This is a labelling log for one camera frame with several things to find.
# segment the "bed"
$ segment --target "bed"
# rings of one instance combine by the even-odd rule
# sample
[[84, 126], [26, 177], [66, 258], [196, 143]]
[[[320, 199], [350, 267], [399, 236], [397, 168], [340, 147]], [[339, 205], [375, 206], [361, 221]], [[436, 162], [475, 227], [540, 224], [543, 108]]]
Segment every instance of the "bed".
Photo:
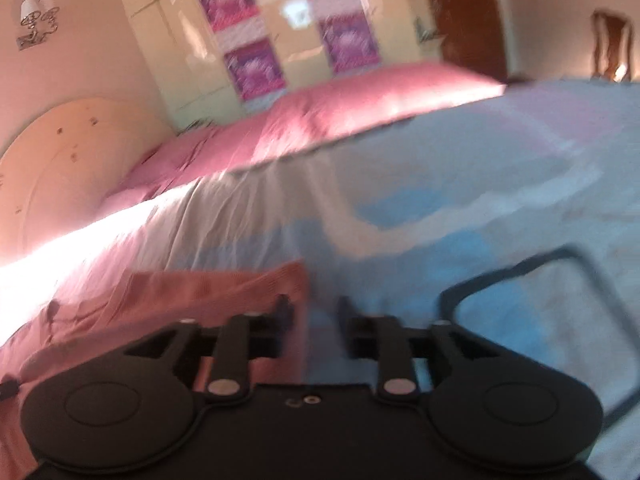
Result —
[[[639, 100], [635, 85], [538, 83], [168, 186], [1, 268], [0, 341], [11, 344], [51, 298], [99, 296], [126, 269], [299, 260], [310, 280], [304, 380], [371, 382], [372, 363], [345, 358], [340, 296], [425, 326], [447, 287], [571, 243], [614, 284], [624, 326], [564, 263], [470, 298], [459, 321], [578, 377], [610, 411], [640, 383]], [[38, 344], [33, 354], [46, 352]], [[590, 465], [635, 480], [638, 428], [636, 406]]]

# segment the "wooden board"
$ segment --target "wooden board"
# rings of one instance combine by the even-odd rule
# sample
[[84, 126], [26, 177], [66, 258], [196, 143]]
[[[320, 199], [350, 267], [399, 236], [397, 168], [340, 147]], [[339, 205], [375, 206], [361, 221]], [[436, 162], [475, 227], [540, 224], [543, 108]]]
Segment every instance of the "wooden board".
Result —
[[173, 135], [148, 110], [102, 98], [39, 117], [0, 159], [0, 265], [89, 225], [105, 194]]

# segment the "white lampshade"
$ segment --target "white lampshade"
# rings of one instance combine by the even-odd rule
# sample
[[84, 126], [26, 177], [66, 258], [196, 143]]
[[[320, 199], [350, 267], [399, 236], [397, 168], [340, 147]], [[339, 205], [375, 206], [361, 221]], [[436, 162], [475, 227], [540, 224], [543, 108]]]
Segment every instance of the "white lampshade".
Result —
[[36, 14], [36, 18], [40, 16], [40, 7], [36, 0], [24, 0], [20, 9], [20, 19], [24, 20], [31, 14]]
[[54, 12], [59, 10], [54, 0], [40, 0], [40, 7], [42, 8], [42, 12], [45, 14], [50, 10], [53, 10]]

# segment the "purple picture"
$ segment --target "purple picture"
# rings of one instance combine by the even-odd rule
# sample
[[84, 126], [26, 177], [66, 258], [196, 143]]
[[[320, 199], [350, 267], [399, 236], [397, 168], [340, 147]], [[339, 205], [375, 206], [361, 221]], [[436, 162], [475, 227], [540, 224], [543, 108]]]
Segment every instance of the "purple picture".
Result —
[[255, 0], [200, 0], [200, 3], [215, 32], [260, 14]]
[[225, 62], [244, 101], [287, 87], [269, 40], [230, 52], [225, 55]]
[[320, 29], [334, 73], [380, 63], [378, 44], [363, 13], [330, 18], [320, 23]]

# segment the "wooden chair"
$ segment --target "wooden chair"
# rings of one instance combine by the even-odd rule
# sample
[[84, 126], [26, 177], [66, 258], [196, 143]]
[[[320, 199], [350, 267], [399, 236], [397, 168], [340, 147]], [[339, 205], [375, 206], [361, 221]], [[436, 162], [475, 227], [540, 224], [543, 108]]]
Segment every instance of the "wooden chair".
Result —
[[[593, 77], [616, 82], [631, 81], [634, 60], [633, 23], [626, 16], [601, 9], [593, 13], [591, 21], [596, 37]], [[607, 65], [603, 72], [604, 44], [607, 44]]]

